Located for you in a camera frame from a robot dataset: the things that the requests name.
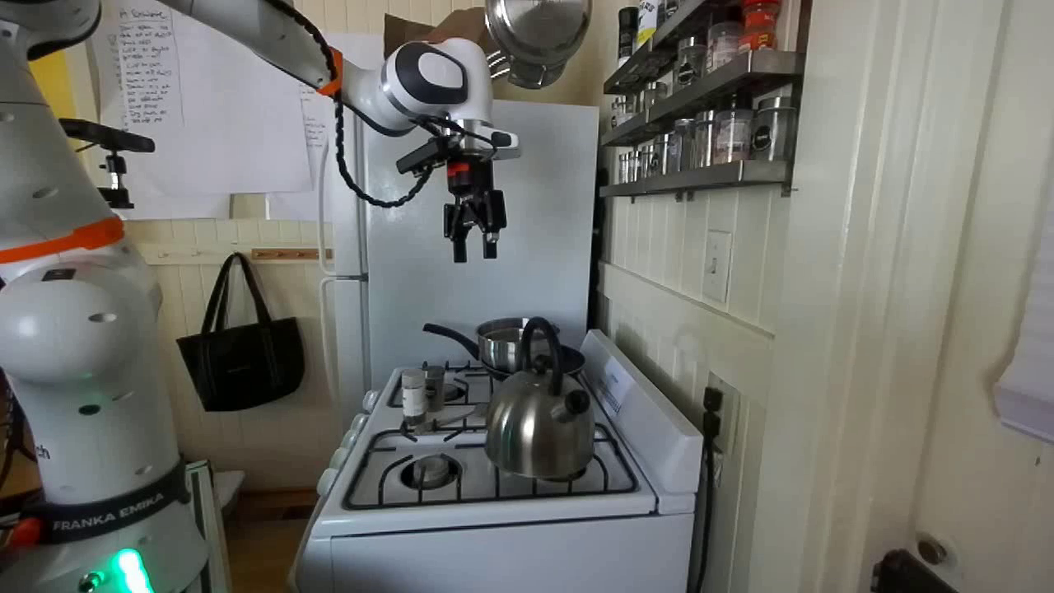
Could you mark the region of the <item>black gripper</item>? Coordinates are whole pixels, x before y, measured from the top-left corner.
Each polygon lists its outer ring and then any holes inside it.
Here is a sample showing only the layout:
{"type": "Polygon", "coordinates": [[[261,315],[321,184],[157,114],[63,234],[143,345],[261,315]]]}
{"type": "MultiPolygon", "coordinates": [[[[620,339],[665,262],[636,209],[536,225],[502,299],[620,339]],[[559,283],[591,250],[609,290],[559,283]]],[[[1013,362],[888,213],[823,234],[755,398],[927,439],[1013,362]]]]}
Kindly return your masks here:
{"type": "Polygon", "coordinates": [[[518,147],[514,132],[471,132],[449,126],[395,162],[399,171],[424,176],[445,169],[451,203],[445,209],[445,230],[451,234],[454,262],[469,262],[469,230],[484,234],[484,259],[498,259],[504,216],[504,195],[493,187],[493,162],[518,147]]]}

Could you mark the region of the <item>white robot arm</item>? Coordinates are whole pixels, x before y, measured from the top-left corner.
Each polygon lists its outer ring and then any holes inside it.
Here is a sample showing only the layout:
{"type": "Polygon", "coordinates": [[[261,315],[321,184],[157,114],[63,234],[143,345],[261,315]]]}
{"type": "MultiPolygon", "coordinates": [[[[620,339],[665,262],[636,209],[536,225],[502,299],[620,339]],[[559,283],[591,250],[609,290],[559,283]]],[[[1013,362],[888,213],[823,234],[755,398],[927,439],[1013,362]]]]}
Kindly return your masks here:
{"type": "MultiPolygon", "coordinates": [[[[390,134],[491,129],[489,49],[408,40],[360,69],[287,0],[161,0],[390,134]]],[[[103,23],[103,0],[3,0],[0,366],[37,444],[39,496],[3,546],[3,593],[195,593],[210,546],[161,375],[157,285],[43,98],[29,60],[103,23]]]]}

